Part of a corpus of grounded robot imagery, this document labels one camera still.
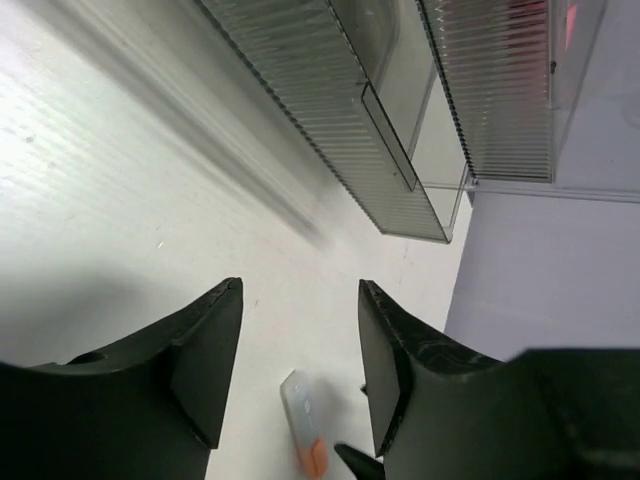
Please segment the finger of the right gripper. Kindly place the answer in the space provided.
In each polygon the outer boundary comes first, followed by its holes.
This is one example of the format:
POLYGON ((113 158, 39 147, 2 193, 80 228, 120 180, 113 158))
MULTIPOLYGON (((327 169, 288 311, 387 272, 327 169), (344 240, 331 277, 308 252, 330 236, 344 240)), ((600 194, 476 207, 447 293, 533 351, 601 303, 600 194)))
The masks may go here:
POLYGON ((383 464, 346 443, 336 443, 334 451, 357 480, 385 480, 383 464))

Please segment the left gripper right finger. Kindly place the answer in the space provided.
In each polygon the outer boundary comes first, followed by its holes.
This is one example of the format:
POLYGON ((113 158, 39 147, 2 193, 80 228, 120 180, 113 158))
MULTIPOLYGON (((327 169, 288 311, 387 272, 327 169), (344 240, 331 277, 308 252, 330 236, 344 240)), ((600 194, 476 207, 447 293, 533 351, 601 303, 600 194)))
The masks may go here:
POLYGON ((635 479, 639 353, 529 349, 500 361, 359 284, 374 451, 390 479, 635 479))

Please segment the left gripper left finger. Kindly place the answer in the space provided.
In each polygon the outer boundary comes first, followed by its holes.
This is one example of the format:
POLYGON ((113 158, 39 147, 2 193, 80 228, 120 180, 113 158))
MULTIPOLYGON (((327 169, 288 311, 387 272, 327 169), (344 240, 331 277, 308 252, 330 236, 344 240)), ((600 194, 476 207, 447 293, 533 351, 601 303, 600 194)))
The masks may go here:
POLYGON ((201 479, 220 442, 243 315, 230 277, 66 364, 1 367, 5 479, 201 479))

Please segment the clear drawer organizer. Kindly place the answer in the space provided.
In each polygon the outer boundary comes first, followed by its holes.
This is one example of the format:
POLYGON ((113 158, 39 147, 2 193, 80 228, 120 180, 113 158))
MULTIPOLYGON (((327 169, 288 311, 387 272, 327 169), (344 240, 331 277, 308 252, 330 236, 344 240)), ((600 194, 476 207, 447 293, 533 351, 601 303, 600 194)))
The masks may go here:
POLYGON ((380 232, 447 243, 478 183, 560 183, 603 1, 205 1, 380 232))

